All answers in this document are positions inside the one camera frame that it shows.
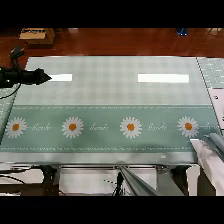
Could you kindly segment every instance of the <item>gray metal bar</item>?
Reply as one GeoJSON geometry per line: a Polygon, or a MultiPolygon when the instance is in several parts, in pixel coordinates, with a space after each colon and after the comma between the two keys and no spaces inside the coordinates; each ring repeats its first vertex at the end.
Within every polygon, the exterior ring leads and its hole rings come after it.
{"type": "Polygon", "coordinates": [[[184,196],[167,171],[157,171],[157,187],[163,196],[184,196]]]}
{"type": "Polygon", "coordinates": [[[158,191],[148,185],[145,181],[132,173],[125,166],[119,167],[132,195],[134,196],[161,196],[158,191]]]}

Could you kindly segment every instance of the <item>red brown floor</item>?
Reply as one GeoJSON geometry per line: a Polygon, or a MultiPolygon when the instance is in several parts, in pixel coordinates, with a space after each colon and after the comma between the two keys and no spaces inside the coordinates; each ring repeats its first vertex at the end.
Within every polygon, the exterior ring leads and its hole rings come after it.
{"type": "Polygon", "coordinates": [[[56,32],[48,48],[25,45],[21,29],[0,30],[0,66],[9,66],[9,52],[16,44],[25,48],[21,66],[30,56],[60,55],[147,55],[202,56],[224,58],[224,30],[189,28],[189,35],[177,36],[175,28],[78,28],[56,32]]]}

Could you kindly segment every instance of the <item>white fabric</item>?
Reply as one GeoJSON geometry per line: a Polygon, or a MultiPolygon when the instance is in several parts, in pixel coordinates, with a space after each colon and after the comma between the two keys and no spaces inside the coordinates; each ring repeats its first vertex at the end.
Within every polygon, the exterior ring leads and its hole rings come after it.
{"type": "Polygon", "coordinates": [[[224,163],[206,142],[191,139],[191,143],[197,152],[199,165],[216,189],[216,196],[224,196],[224,163]]]}

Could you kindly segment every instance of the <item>blue object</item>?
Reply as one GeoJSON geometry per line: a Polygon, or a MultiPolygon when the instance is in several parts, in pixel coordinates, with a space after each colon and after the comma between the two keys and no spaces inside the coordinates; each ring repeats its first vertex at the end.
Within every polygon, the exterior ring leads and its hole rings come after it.
{"type": "Polygon", "coordinates": [[[187,28],[176,28],[176,34],[178,34],[179,36],[187,36],[188,29],[187,28]]]}

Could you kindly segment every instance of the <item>brown box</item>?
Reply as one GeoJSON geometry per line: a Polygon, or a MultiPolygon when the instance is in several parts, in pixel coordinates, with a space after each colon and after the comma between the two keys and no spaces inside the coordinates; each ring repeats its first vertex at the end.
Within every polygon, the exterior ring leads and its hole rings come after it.
{"type": "Polygon", "coordinates": [[[20,38],[28,44],[53,44],[55,33],[53,28],[23,28],[20,38]],[[25,30],[44,30],[41,33],[25,33],[25,30]]]}

